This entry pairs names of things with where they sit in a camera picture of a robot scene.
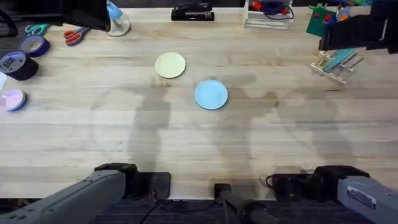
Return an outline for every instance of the black stapler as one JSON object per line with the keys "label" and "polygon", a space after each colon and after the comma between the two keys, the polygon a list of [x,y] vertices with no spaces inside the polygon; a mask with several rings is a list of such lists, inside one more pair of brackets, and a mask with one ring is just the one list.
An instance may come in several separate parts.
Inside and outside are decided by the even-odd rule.
{"label": "black stapler", "polygon": [[172,11],[173,21],[214,21],[213,6],[209,3],[179,5]]}

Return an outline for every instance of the light blue plate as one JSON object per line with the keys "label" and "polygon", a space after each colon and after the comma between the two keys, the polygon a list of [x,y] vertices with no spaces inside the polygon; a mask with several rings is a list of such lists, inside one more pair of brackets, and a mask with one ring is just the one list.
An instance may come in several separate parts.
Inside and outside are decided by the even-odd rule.
{"label": "light blue plate", "polygon": [[206,110],[217,110],[228,100],[228,90],[219,81],[205,80],[195,89],[195,100]]}

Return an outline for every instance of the gray robot arm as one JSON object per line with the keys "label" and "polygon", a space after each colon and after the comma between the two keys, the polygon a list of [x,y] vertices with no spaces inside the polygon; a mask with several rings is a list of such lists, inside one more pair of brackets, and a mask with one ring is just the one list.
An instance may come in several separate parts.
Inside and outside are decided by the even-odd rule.
{"label": "gray robot arm", "polygon": [[398,223],[398,193],[370,177],[340,179],[337,199],[374,223]]}
{"label": "gray robot arm", "polygon": [[0,216],[7,224],[86,224],[126,194],[126,182],[137,167],[105,164],[89,177],[22,209]]}

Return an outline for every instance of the blue tape roll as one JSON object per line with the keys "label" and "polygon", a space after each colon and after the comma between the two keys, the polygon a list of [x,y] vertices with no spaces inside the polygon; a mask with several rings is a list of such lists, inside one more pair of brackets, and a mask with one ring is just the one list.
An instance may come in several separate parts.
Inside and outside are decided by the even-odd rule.
{"label": "blue tape roll", "polygon": [[42,35],[29,35],[25,37],[18,47],[19,51],[30,56],[39,57],[47,53],[50,49],[50,42]]}
{"label": "blue tape roll", "polygon": [[11,52],[0,59],[0,72],[24,81],[32,78],[39,69],[39,64],[22,52]]}

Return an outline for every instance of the sticker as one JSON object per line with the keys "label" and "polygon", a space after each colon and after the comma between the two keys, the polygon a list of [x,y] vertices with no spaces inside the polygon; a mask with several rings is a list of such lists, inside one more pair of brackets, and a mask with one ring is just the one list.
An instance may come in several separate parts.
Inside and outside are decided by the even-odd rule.
{"label": "sticker", "polygon": [[368,207],[370,207],[372,209],[376,209],[377,200],[374,197],[371,197],[368,194],[366,194],[358,189],[348,186],[347,187],[347,195],[349,197],[353,198],[354,200],[357,200],[357,201],[367,205]]}

